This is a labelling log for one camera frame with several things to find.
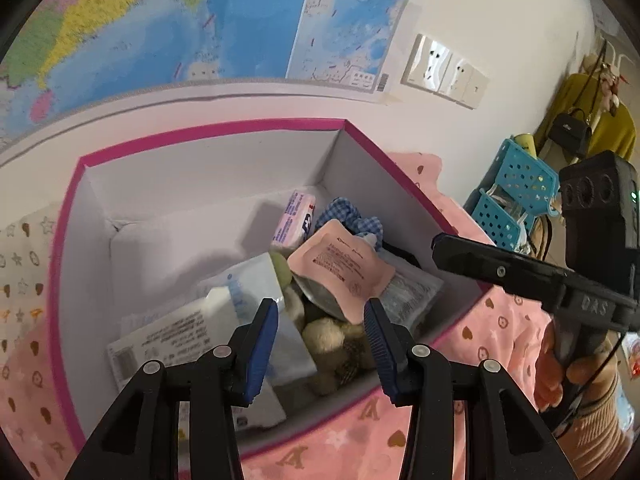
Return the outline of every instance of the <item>box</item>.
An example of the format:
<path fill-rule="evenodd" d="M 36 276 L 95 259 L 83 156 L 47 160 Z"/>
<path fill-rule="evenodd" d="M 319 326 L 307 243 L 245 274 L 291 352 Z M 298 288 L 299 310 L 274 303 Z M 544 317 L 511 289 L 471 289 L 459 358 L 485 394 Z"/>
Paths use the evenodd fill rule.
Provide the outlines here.
<path fill-rule="evenodd" d="M 431 239 L 453 233 L 435 206 L 363 133 L 339 119 L 211 124 L 132 140 L 83 156 L 63 202 L 50 264 L 52 374 L 80 449 L 117 394 L 106 346 L 120 320 L 198 280 L 268 250 L 294 189 L 318 210 L 348 197 L 382 221 L 385 240 L 446 281 L 426 318 L 429 342 L 482 296 L 442 273 Z M 372 372 L 242 443 L 273 447 L 353 405 L 378 385 Z"/>

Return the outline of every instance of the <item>mustard yellow garment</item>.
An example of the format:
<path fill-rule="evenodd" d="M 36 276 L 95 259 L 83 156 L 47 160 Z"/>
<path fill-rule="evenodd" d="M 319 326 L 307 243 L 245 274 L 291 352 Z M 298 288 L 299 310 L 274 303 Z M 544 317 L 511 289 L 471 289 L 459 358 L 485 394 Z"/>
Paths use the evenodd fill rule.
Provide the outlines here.
<path fill-rule="evenodd" d="M 545 120 L 542 121 L 542 124 L 540 124 L 540 127 L 534 134 L 536 149 L 538 152 L 540 152 L 546 141 L 549 129 L 551 128 L 551 124 L 554 119 L 558 114 L 569 111 L 588 77 L 588 74 L 571 74 L 564 83 L 562 83 L 554 102 L 546 113 Z M 596 104 L 593 112 L 594 117 L 598 107 L 600 106 L 600 101 L 602 100 L 602 92 L 600 91 L 600 85 L 596 78 L 590 79 L 587 88 L 577 103 L 577 107 L 588 114 L 591 109 L 593 93 L 596 88 L 598 88 L 598 96 L 596 97 Z M 574 116 L 579 119 L 583 118 L 582 112 L 578 111 Z M 605 150 L 611 150 L 626 160 L 629 160 L 634 151 L 635 143 L 636 127 L 634 126 L 634 121 L 626 106 L 620 103 L 618 113 L 615 117 L 612 117 L 608 112 L 602 113 L 600 122 L 591 135 L 591 142 L 589 143 L 587 156 L 593 156 L 597 153 L 604 152 Z"/>

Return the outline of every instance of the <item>checkered fabric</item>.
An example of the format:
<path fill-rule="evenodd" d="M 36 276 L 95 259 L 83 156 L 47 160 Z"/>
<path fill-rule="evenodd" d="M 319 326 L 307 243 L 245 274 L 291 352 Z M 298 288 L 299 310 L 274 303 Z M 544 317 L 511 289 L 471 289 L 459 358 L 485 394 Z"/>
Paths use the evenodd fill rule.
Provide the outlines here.
<path fill-rule="evenodd" d="M 318 217 L 316 231 L 329 220 L 337 219 L 349 231 L 356 236 L 364 236 L 369 233 L 376 235 L 376 250 L 382 247 L 382 223 L 377 216 L 363 218 L 360 212 L 348 198 L 338 197 L 333 200 Z"/>

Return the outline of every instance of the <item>electrical outlet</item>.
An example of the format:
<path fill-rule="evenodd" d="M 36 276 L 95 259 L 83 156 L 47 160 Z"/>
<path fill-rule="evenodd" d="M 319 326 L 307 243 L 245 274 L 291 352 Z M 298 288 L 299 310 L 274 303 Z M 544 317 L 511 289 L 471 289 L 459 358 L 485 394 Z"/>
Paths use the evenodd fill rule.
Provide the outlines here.
<path fill-rule="evenodd" d="M 451 54 L 449 47 L 419 34 L 415 40 L 403 82 L 437 92 L 442 84 Z"/>
<path fill-rule="evenodd" d="M 478 108 L 488 84 L 489 78 L 478 69 L 473 69 L 460 102 L 470 108 Z"/>
<path fill-rule="evenodd" d="M 444 74 L 439 94 L 446 95 L 454 101 L 460 101 L 465 94 L 466 85 L 471 79 L 474 68 L 466 59 L 453 54 Z"/>

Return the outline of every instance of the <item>human hand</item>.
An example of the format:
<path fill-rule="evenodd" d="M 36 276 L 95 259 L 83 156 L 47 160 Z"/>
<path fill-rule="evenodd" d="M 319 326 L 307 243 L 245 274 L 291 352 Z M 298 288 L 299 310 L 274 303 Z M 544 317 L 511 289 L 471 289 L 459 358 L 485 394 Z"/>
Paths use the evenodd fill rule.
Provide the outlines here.
<path fill-rule="evenodd" d="M 554 355 L 555 343 L 554 326 L 551 322 L 546 326 L 540 355 L 536 361 L 536 384 L 533 396 L 541 412 L 550 406 L 555 408 L 562 401 L 562 379 L 565 375 L 573 384 L 585 384 L 602 366 L 612 348 L 609 340 L 605 340 L 594 355 L 576 359 L 565 373 Z M 614 356 L 584 392 L 583 401 L 593 402 L 601 399 L 609 391 L 617 373 L 618 360 Z"/>

